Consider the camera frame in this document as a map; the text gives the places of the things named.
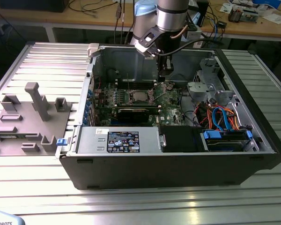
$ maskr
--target table leg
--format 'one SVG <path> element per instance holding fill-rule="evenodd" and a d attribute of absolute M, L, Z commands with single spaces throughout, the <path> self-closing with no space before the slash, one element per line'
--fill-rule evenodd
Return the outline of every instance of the table leg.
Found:
<path fill-rule="evenodd" d="M 49 42 L 57 42 L 55 35 L 54 35 L 53 27 L 45 26 L 45 29 L 46 29 L 46 33 L 47 33 Z"/>

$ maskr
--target floor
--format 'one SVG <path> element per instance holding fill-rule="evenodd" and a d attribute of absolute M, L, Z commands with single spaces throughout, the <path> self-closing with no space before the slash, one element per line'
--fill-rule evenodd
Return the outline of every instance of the floor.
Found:
<path fill-rule="evenodd" d="M 39 27 L 15 27 L 19 33 L 28 41 L 47 42 L 48 38 L 45 30 Z M 17 35 L 8 25 L 3 27 L 5 35 L 0 37 L 0 79 L 8 70 L 10 65 L 16 59 L 20 50 L 24 47 L 25 42 Z M 103 43 L 112 44 L 113 31 L 104 30 L 79 30 L 79 29 L 55 29 L 57 40 L 63 43 Z M 270 41 L 251 42 L 246 40 L 237 40 L 229 45 L 230 40 L 223 40 L 226 44 L 223 48 L 229 46 L 230 49 L 249 49 L 271 67 L 273 59 L 279 53 L 279 43 Z M 281 81 L 281 62 L 273 71 Z"/>

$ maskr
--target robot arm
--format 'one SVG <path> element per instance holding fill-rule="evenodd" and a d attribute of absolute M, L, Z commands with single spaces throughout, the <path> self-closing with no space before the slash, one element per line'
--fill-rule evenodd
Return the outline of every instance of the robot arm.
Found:
<path fill-rule="evenodd" d="M 187 14 L 189 0 L 141 0 L 136 5 L 136 21 L 131 44 L 145 56 L 156 57 L 159 77 L 164 79 L 173 71 L 170 53 L 180 44 L 180 37 L 189 27 L 196 26 Z"/>

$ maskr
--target blue cable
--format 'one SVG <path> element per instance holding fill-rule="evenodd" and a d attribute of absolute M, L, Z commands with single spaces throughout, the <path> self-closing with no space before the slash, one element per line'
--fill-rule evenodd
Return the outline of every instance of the blue cable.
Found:
<path fill-rule="evenodd" d="M 215 121 L 215 113 L 216 113 L 216 111 L 217 111 L 218 109 L 220 109 L 220 110 L 223 112 L 223 117 L 224 117 L 224 121 L 225 121 L 226 128 L 227 128 L 228 130 L 231 130 L 232 127 L 231 127 L 231 125 L 230 125 L 229 122 L 228 122 L 227 114 L 226 114 L 225 110 L 222 109 L 222 108 L 220 108 L 220 107 L 216 107 L 216 108 L 212 111 L 212 122 L 214 123 L 214 125 L 215 125 L 217 128 L 220 129 L 220 131 L 224 131 L 223 128 L 221 128 L 221 127 L 217 124 L 217 122 Z"/>
<path fill-rule="evenodd" d="M 209 18 L 212 22 L 213 22 L 213 24 L 214 24 L 214 30 L 215 30 L 215 33 L 214 33 L 214 40 L 215 40 L 215 38 L 216 38 L 216 35 L 217 35 L 217 26 L 216 26 L 216 24 L 215 24 L 215 22 L 214 22 L 214 20 L 213 19 L 211 19 L 211 18 Z"/>

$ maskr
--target barcode sticker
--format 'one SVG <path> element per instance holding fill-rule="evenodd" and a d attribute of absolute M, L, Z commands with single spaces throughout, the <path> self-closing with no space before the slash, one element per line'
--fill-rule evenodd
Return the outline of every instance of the barcode sticker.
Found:
<path fill-rule="evenodd" d="M 96 135 L 106 135 L 108 134 L 109 129 L 96 129 Z"/>

